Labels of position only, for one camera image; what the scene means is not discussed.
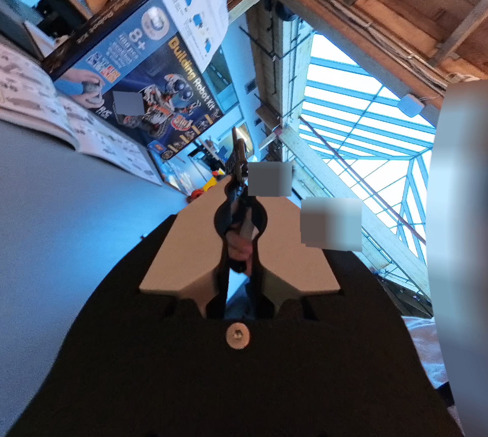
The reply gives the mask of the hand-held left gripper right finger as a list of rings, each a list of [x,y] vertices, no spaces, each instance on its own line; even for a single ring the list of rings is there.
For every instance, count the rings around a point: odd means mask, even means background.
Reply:
[[[256,197],[267,225],[257,242],[264,268],[262,293],[273,304],[305,296],[338,293],[337,282],[319,248],[301,243],[300,208],[286,197]]]

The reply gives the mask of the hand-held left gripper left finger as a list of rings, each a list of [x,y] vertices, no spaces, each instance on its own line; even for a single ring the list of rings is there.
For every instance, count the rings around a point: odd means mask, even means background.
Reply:
[[[215,271],[221,261],[223,240],[215,227],[217,209],[227,200],[224,177],[180,210],[139,290],[145,294],[193,300],[201,315],[219,292]]]

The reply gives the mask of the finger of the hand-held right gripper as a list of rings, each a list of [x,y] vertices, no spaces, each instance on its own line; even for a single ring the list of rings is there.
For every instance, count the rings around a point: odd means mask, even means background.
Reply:
[[[252,211],[247,211],[241,223],[239,232],[240,238],[244,239],[247,243],[252,243],[254,228],[255,226],[252,221]]]

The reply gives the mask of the grey desk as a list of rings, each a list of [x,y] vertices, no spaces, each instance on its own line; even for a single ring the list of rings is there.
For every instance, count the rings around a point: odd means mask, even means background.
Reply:
[[[167,185],[1,122],[1,436],[101,280],[184,204]]]

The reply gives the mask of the person's right hand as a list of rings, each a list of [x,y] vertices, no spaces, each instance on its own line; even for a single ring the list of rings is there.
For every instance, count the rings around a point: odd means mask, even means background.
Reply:
[[[230,268],[236,273],[251,277],[253,258],[252,242],[243,238],[235,230],[229,230],[225,237],[227,239]]]

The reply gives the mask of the blue printed leaflet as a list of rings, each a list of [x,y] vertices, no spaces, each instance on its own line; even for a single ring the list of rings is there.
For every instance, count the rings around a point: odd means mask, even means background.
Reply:
[[[190,196],[196,190],[191,177],[185,171],[168,161],[163,161],[161,156],[151,149],[148,150],[148,153],[165,184],[172,186],[185,196]]]

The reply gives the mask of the thin red rod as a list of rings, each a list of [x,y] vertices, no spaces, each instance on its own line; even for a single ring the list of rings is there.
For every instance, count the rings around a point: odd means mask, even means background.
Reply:
[[[396,212],[396,210],[394,210],[394,208],[391,205],[389,205],[389,203],[386,202],[385,199],[361,175],[359,175],[359,173],[357,173],[357,171],[354,170],[354,168],[352,168],[351,165],[349,165],[346,162],[346,160],[338,153],[338,151],[334,149],[325,140],[325,138],[312,127],[312,125],[308,121],[302,118],[302,115],[299,115],[298,118],[303,124],[305,124],[310,129],[310,131],[319,139],[319,141],[321,141],[326,146],[326,148],[333,153],[336,159],[339,160],[344,165],[345,169],[348,170],[358,180],[358,183],[362,184],[363,187],[369,190],[371,195],[378,202],[380,202],[387,209],[387,211],[389,211],[403,226],[405,226],[411,232],[412,236],[417,238],[419,242],[421,242],[423,245],[426,245],[425,239],[415,230],[415,228],[410,223],[408,223],[403,218],[403,216],[401,216],[398,212]]]

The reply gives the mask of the blue robot kit box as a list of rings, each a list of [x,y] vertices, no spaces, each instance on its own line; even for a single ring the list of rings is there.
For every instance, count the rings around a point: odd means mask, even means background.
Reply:
[[[224,116],[162,0],[112,0],[41,67],[162,161]]]

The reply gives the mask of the white ceiling box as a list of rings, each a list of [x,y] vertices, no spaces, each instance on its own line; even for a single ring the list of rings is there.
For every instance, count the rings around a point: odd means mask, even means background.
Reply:
[[[425,105],[420,99],[418,99],[414,95],[406,94],[399,100],[397,107],[399,111],[401,111],[404,115],[409,118],[413,118],[421,114],[421,112],[424,110]]]

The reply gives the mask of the open instruction booklet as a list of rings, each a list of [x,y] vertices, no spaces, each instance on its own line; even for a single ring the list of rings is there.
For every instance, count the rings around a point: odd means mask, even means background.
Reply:
[[[140,147],[81,105],[56,92],[41,68],[1,44],[1,120],[54,136],[156,185],[161,177]]]

